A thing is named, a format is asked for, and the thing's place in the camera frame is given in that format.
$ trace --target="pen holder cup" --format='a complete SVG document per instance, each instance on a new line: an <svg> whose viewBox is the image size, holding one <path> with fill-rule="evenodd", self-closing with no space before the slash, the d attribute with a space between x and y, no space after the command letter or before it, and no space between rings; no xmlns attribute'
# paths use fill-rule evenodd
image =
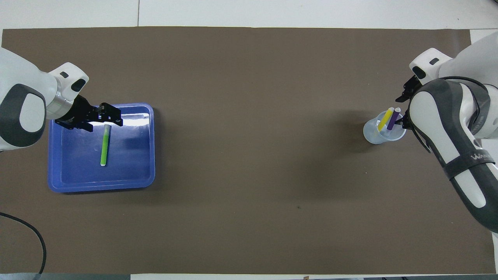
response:
<svg viewBox="0 0 498 280"><path fill-rule="evenodd" d="M396 141L401 139L406 133L406 129L401 127L400 125L394 125L392 130L388 131L387 129L383 129L382 131L378 131L377 126L380 121L384 117L386 111L380 113L376 118L369 120L363 126L363 136L365 139L372 144L381 144L388 141ZM399 114L396 120L403 118L402 114Z"/></svg>

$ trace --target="blue tray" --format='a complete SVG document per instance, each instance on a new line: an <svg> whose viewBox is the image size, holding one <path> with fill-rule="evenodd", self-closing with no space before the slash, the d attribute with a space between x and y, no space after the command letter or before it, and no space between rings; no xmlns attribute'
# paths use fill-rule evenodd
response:
<svg viewBox="0 0 498 280"><path fill-rule="evenodd" d="M92 133L49 124L48 186L55 192L144 188L155 178L154 112L147 103L118 104L123 126L112 124L107 165L100 166L104 124Z"/></svg>

